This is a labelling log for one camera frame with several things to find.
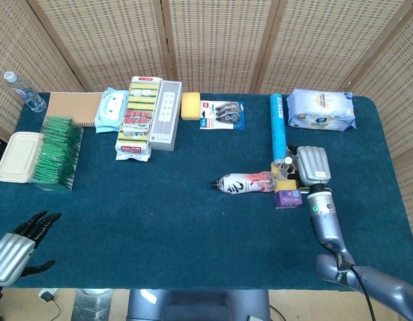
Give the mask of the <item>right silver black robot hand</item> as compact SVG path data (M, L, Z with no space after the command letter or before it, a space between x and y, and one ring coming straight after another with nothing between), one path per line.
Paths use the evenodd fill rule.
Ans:
M323 147L289 145L287 151L290 152L294 167L287 175L288 179L296 180L304 187L329 183L331 171Z

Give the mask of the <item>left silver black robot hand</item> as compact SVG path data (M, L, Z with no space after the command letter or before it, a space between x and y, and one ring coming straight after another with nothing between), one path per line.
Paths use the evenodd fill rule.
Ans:
M33 252L38 248L61 213L36 213L29 220L6 233L0 240L0 287L8 288L18 279L47 271L55 260L37 266L28 266Z

